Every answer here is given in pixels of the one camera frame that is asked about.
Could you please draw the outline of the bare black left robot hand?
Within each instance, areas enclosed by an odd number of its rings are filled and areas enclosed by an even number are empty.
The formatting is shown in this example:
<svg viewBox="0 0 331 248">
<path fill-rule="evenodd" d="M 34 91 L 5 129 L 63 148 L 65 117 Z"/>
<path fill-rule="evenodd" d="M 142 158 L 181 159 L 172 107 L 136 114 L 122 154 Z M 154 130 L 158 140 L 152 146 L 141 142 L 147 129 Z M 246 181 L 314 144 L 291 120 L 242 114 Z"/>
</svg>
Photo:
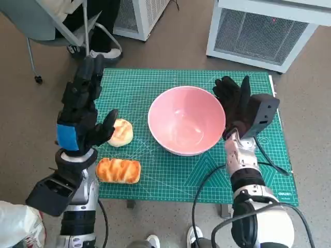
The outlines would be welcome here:
<svg viewBox="0 0 331 248">
<path fill-rule="evenodd" d="M 57 143 L 71 156 L 82 156 L 91 147 L 111 139 L 118 110 L 111 110 L 97 123 L 95 100 L 100 97 L 104 56 L 90 55 L 78 66 L 73 81 L 68 82 L 62 97 L 63 109 L 57 117 Z"/>
</svg>

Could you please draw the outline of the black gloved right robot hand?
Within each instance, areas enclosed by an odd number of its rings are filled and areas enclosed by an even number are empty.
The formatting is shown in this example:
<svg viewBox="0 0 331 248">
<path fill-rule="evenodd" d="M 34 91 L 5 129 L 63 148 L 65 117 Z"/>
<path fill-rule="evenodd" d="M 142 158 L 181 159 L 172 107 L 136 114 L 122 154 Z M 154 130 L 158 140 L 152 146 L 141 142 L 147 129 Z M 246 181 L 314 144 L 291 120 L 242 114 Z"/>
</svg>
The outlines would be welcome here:
<svg viewBox="0 0 331 248">
<path fill-rule="evenodd" d="M 222 138 L 227 140 L 234 132 L 238 133 L 240 139 L 254 138 L 250 133 L 251 125 L 247 117 L 251 97 L 249 76 L 243 78 L 241 85 L 237 85 L 229 76 L 216 79 L 213 92 L 225 113 Z"/>
</svg>

